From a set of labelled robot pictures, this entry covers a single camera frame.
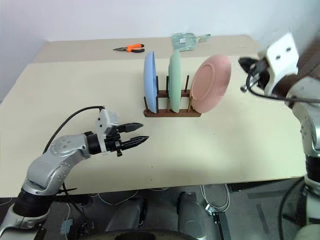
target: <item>blue plate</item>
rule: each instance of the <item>blue plate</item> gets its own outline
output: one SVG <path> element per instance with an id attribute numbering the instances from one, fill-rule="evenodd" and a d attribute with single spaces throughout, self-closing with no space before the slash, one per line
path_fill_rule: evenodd
<path id="1" fill-rule="evenodd" d="M 148 52 L 144 59 L 143 82 L 146 104 L 151 112 L 157 113 L 157 74 L 153 51 Z"/>

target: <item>pliers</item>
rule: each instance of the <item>pliers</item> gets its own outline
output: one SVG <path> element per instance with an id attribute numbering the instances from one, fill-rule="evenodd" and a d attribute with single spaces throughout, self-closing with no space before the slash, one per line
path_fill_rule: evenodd
<path id="1" fill-rule="evenodd" d="M 143 53 L 145 49 L 143 48 L 145 45 L 141 43 L 137 43 L 134 45 L 127 45 L 123 47 L 118 47 L 113 50 L 120 51 L 120 52 L 128 52 L 128 53 Z"/>

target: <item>wire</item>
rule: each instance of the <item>wire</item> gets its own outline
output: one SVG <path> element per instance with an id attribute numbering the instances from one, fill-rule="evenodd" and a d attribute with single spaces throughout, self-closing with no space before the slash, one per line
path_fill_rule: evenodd
<path id="1" fill-rule="evenodd" d="M 66 205 L 68 206 L 68 215 L 66 216 L 66 220 L 64 222 L 64 237 L 65 237 L 65 240 L 68 240 L 68 237 L 67 237 L 67 221 L 68 221 L 70 213 L 71 213 L 71 207 L 70 207 L 69 203 L 66 203 Z"/>
<path id="2" fill-rule="evenodd" d="M 122 200 L 122 201 L 119 201 L 119 202 L 115 202 L 115 203 L 107 202 L 106 200 L 104 200 L 104 199 L 100 196 L 100 193 L 98 193 L 97 196 L 98 196 L 99 199 L 100 199 L 102 202 L 104 202 L 105 204 L 108 204 L 108 205 L 110 205 L 110 206 L 114 206 L 114 205 L 122 204 L 122 203 L 124 203 L 125 201 L 128 201 L 129 199 L 131 199 L 131 198 L 133 198 L 135 195 L 137 195 L 138 192 L 139 192 L 139 190 L 136 190 L 135 193 L 134 193 L 132 196 L 126 198 L 125 200 Z"/>
<path id="3" fill-rule="evenodd" d="M 209 204 L 211 207 L 216 209 L 219 213 L 225 212 L 226 210 L 228 210 L 228 208 L 230 206 L 230 192 L 229 192 L 228 185 L 226 183 L 224 184 L 224 188 L 226 191 L 225 204 L 223 204 L 222 206 L 216 206 L 208 201 L 207 195 L 206 195 L 206 190 L 205 190 L 205 185 L 200 185 L 201 194 L 202 194 L 206 204 Z"/>
<path id="4" fill-rule="evenodd" d="M 284 209 L 284 205 L 285 205 L 285 202 L 288 198 L 288 196 L 290 195 L 290 193 L 293 191 L 293 189 L 299 185 L 305 178 L 304 177 L 301 177 L 299 180 L 297 180 L 290 188 L 289 190 L 284 194 L 282 200 L 281 200 L 281 203 L 280 203 L 280 207 L 279 207 L 279 212 L 278 212 L 278 231 L 279 231 L 279 237 L 280 237 L 280 240 L 284 240 L 284 231 L 282 229 L 282 212 L 283 212 L 283 209 Z"/>
<path id="5" fill-rule="evenodd" d="M 57 136 L 57 134 L 60 132 L 60 130 L 74 117 L 76 116 L 77 114 L 83 112 L 83 111 L 86 111 L 86 110 L 90 110 L 90 109 L 99 109 L 100 111 L 102 109 L 104 109 L 105 107 L 104 106 L 88 106 L 88 107 L 85 107 L 85 108 L 82 108 L 76 112 L 74 112 L 73 114 L 71 114 L 59 127 L 58 129 L 53 133 L 52 137 L 49 139 L 48 143 L 46 144 L 44 150 L 43 150 L 43 153 L 44 154 L 50 147 L 52 141 L 55 139 L 55 137 Z M 70 201 L 71 205 L 74 207 L 74 209 L 85 219 L 85 221 L 87 222 L 89 228 L 88 230 L 91 228 L 91 224 L 89 221 L 89 219 L 87 218 L 87 216 L 78 208 L 78 206 L 76 205 L 75 201 L 71 198 L 71 196 L 69 195 L 68 191 L 67 191 L 67 188 L 66 188 L 66 185 L 65 183 L 63 182 L 62 184 L 62 188 L 64 190 L 64 194 L 68 197 L 68 200 Z"/>
<path id="6" fill-rule="evenodd" d="M 159 187 L 159 189 L 149 188 L 148 190 L 154 191 L 154 192 L 162 192 L 162 191 L 168 190 L 169 188 L 170 187 Z"/>
<path id="7" fill-rule="evenodd" d="M 6 205 L 6 204 L 9 204 L 11 201 L 12 201 L 12 197 L 10 198 L 9 201 L 6 201 L 6 202 L 4 202 L 4 203 L 1 203 L 0 206 L 4 206 L 4 205 Z"/>
<path id="8" fill-rule="evenodd" d="M 248 72 L 248 76 L 246 77 L 246 81 L 245 81 L 245 86 L 248 89 L 248 91 L 250 93 L 252 93 L 253 95 L 260 97 L 260 98 L 264 98 L 264 99 L 270 99 L 270 100 L 277 100 L 277 101 L 285 101 L 285 102 L 300 102 L 300 103 L 317 103 L 320 104 L 320 99 L 313 99 L 313 98 L 301 98 L 301 97 L 282 97 L 282 96 L 270 96 L 270 95 L 263 95 L 260 94 L 254 90 L 252 90 L 253 85 L 250 85 L 250 79 L 251 77 L 253 77 L 254 75 L 258 74 L 259 72 L 255 71 L 255 67 L 252 68 L 249 72 Z"/>

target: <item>tabletop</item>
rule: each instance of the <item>tabletop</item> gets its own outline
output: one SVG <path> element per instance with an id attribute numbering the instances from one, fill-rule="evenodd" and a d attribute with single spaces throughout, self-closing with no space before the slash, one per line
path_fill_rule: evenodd
<path id="1" fill-rule="evenodd" d="M 284 103 L 240 91 L 246 74 L 239 57 L 229 56 L 231 80 L 220 104 L 201 117 L 177 118 L 144 116 L 143 59 L 30 64 L 0 105 L 0 197 L 16 196 L 30 163 L 58 126 L 71 113 L 93 105 L 115 112 L 120 124 L 144 124 L 122 133 L 123 140 L 149 139 L 121 157 L 112 152 L 80 162 L 66 178 L 67 188 L 77 188 L 73 194 L 304 175 L 299 121 Z M 181 58 L 182 88 L 206 58 Z M 164 89 L 169 59 L 157 58 L 155 51 L 155 63 L 159 89 Z M 188 100 L 181 105 L 187 108 Z M 159 108 L 166 108 L 165 99 L 159 100 Z M 96 110 L 79 114 L 59 136 L 94 132 L 97 116 Z"/>

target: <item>floor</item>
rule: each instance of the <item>floor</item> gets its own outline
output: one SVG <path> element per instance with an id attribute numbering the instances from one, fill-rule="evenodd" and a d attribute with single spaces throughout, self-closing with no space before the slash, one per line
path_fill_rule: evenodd
<path id="1" fill-rule="evenodd" d="M 266 184 L 263 186 L 230 193 L 230 207 L 226 211 L 229 233 L 232 240 L 277 240 L 277 214 L 281 197 L 292 185 L 293 179 Z M 205 212 L 205 203 L 199 186 L 171 187 L 164 191 L 139 190 L 139 196 L 145 198 L 148 203 L 148 211 L 143 224 L 145 229 L 177 230 L 178 215 L 176 203 L 180 192 L 196 192 L 197 200 L 201 204 L 203 222 L 207 231 L 208 240 L 220 240 L 217 226 L 212 218 Z M 119 202 L 134 194 L 135 191 L 103 193 L 101 196 L 108 202 Z M 224 185 L 213 184 L 206 186 L 206 196 L 209 201 L 221 205 L 226 199 Z M 93 197 L 90 207 L 84 208 L 88 218 L 96 223 L 95 231 L 101 233 L 106 228 L 112 215 L 118 206 L 110 206 L 103 203 L 98 197 Z M 0 199 L 0 204 L 8 199 Z M 286 213 L 293 213 L 297 197 L 295 194 L 288 199 L 284 208 Z M 0 205 L 0 221 L 7 211 L 7 205 Z M 68 206 L 65 203 L 52 204 L 45 227 L 47 228 L 47 240 L 64 240 L 61 234 L 61 225 L 68 214 Z M 75 221 L 79 214 L 71 211 Z M 292 240 L 298 227 L 283 220 L 285 239 Z"/>

